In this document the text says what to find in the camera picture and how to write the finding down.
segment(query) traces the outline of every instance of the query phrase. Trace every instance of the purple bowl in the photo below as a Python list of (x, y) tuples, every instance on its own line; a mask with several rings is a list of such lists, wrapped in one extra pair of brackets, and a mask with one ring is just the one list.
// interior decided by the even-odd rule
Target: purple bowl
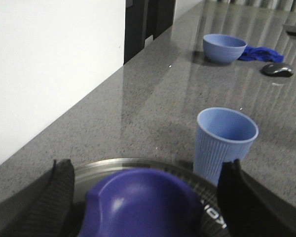
[(237, 60), (246, 46), (245, 41), (233, 36), (209, 34), (203, 37), (204, 54), (217, 64), (229, 64)]
[(190, 237), (203, 206), (181, 179), (155, 169), (123, 170), (86, 194), (79, 237)]

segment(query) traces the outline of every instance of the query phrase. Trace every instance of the metal plate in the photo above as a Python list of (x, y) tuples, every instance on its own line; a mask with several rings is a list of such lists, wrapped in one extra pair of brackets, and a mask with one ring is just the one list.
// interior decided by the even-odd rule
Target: metal plate
[(198, 230), (199, 236), (230, 236), (217, 204), (216, 187), (187, 169), (160, 161), (144, 158), (114, 158), (77, 167), (75, 169), (74, 202), (84, 201), (86, 192), (104, 177), (123, 169), (136, 167), (163, 170), (181, 178), (193, 188), (204, 205), (204, 213)]

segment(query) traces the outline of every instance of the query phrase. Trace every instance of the computer mouse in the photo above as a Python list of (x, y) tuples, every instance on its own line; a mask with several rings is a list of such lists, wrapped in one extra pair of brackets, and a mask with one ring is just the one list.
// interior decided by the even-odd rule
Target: computer mouse
[(262, 68), (262, 72), (272, 77), (291, 77), (293, 69), (286, 63), (270, 63)]

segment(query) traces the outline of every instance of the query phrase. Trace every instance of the ribbed plastic cup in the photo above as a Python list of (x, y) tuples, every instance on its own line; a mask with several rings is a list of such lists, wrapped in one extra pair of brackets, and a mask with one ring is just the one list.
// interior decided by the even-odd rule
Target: ribbed plastic cup
[(227, 108), (208, 108), (197, 116), (193, 172), (217, 186), (222, 163), (243, 160), (258, 136), (256, 123)]

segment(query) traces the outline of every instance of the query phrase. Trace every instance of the countertop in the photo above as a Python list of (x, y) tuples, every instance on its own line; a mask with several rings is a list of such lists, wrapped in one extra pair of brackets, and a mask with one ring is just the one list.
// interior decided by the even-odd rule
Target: countertop
[[(0, 166), (0, 202), (71, 159), (151, 158), (192, 162), (196, 116), (208, 107), (243, 112), (260, 134), (243, 169), (296, 206), (296, 47), (283, 25), (296, 13), (203, 1)], [(261, 61), (218, 66), (202, 37), (223, 33), (274, 48), (291, 78), (270, 78)]]

